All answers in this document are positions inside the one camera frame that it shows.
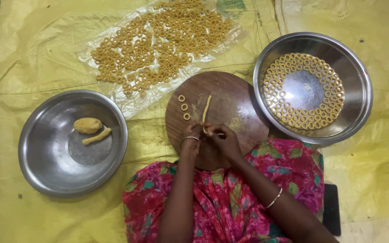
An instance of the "yellow tarpaulin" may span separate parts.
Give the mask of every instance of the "yellow tarpaulin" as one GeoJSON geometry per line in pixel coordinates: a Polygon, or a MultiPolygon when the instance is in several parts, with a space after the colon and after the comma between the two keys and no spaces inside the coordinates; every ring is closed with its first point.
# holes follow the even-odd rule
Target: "yellow tarpaulin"
{"type": "MultiPolygon", "coordinates": [[[[125,242],[124,186],[146,165],[177,159],[164,125],[170,95],[127,121],[130,142],[121,166],[89,195],[63,200],[38,193],[17,158],[20,132],[37,106],[67,90],[100,91],[77,59],[79,46],[148,2],[1,2],[0,243],[125,242]]],[[[389,2],[219,0],[217,9],[238,18],[250,37],[202,71],[251,82],[262,49],[280,33],[295,31],[332,36],[359,56],[373,81],[372,115],[355,136],[323,149],[326,179],[339,187],[343,222],[389,216],[389,2]]]]}

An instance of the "pink floral dress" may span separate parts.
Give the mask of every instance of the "pink floral dress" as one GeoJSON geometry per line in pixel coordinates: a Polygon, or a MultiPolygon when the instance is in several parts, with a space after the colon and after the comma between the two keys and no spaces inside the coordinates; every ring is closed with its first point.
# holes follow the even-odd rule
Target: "pink floral dress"
{"type": "MultiPolygon", "coordinates": [[[[270,138],[248,154],[246,160],[322,220],[324,180],[319,152],[301,141],[270,138]]],[[[129,242],[154,242],[157,238],[176,166],[169,162],[152,163],[139,170],[125,187],[124,216],[129,242]]],[[[193,242],[290,241],[238,171],[196,170],[193,186],[193,242]]]]}

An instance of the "stainless steel plate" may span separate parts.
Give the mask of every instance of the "stainless steel plate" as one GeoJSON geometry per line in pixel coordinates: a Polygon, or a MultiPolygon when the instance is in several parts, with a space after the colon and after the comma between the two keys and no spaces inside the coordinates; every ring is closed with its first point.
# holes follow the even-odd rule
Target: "stainless steel plate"
{"type": "MultiPolygon", "coordinates": [[[[259,106],[272,124],[287,135],[312,144],[332,144],[355,134],[368,119],[373,102],[369,74],[356,55],[341,42],[311,32],[292,33],[271,42],[258,58],[253,86],[259,106]],[[310,135],[281,122],[271,112],[263,92],[263,79],[270,64],[291,52],[306,53],[325,60],[339,75],[345,91],[344,106],[338,118],[310,135]]],[[[284,81],[283,90],[287,93],[286,101],[295,108],[313,109],[322,103],[324,91],[321,84],[304,70],[290,73],[284,81]]]]}
{"type": "Polygon", "coordinates": [[[90,90],[58,94],[41,104],[26,121],[19,139],[19,163],[28,183],[51,197],[83,196],[109,180],[127,147],[127,125],[121,110],[108,97],[90,90]],[[73,129],[77,119],[100,119],[112,132],[83,145],[73,129]]]}

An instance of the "bangle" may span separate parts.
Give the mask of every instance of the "bangle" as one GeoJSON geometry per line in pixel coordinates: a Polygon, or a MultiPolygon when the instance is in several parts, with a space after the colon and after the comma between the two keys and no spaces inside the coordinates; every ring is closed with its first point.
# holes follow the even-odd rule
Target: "bangle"
{"type": "Polygon", "coordinates": [[[277,197],[274,199],[274,201],[272,201],[272,202],[268,205],[268,207],[267,207],[266,209],[268,209],[269,207],[271,207],[271,206],[274,204],[274,202],[277,201],[277,199],[280,197],[282,191],[283,191],[283,188],[280,187],[280,192],[278,193],[277,197]]]}
{"type": "Polygon", "coordinates": [[[181,148],[182,142],[183,142],[184,140],[186,140],[187,138],[194,138],[194,139],[196,139],[197,141],[199,141],[199,139],[198,139],[197,137],[185,137],[185,138],[183,138],[183,139],[181,140],[181,142],[179,143],[179,148],[181,148]]]}

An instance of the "round wooden board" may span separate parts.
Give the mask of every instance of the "round wooden board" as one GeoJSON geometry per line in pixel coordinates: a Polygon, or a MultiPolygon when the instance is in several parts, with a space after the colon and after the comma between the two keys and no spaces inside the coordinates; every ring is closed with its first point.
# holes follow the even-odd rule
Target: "round wooden board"
{"type": "MultiPolygon", "coordinates": [[[[184,81],[170,98],[166,108],[165,123],[169,140],[175,150],[180,153],[179,143],[182,139],[181,131],[191,121],[201,121],[211,95],[206,123],[223,123],[238,135],[241,151],[249,153],[256,145],[265,140],[269,132],[269,122],[262,116],[262,112],[256,102],[253,86],[245,80],[225,72],[205,72],[194,75],[184,81]],[[179,102],[178,97],[185,96],[184,102],[179,102]],[[181,105],[187,104],[186,111],[181,110],[181,105]],[[190,121],[183,119],[183,114],[191,115],[190,121]]],[[[213,147],[211,141],[202,137],[202,144],[197,157],[198,168],[214,171],[218,168],[229,167],[213,147]]]]}

